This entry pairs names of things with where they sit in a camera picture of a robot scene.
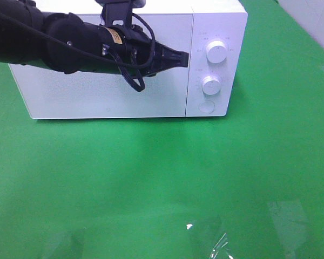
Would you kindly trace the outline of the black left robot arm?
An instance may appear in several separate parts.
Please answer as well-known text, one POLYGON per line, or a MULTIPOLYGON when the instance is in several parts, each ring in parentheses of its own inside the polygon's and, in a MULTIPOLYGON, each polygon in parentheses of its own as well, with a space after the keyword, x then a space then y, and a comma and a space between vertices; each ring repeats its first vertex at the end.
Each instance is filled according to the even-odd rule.
POLYGON ((48 12, 35 1, 0 1, 0 62, 73 74, 120 74, 141 79, 187 67, 189 54, 156 40, 143 20, 144 1, 99 1, 100 23, 73 12, 48 12))

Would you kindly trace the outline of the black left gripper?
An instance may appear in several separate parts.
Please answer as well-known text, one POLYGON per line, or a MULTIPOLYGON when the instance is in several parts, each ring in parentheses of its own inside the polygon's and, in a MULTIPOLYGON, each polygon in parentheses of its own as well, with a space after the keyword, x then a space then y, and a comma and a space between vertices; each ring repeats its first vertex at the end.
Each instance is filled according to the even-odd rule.
POLYGON ((175 67, 188 67, 189 53, 156 43, 138 25, 129 30, 121 25, 100 25, 99 30, 103 58, 113 61, 100 63, 99 73, 152 77, 175 67))

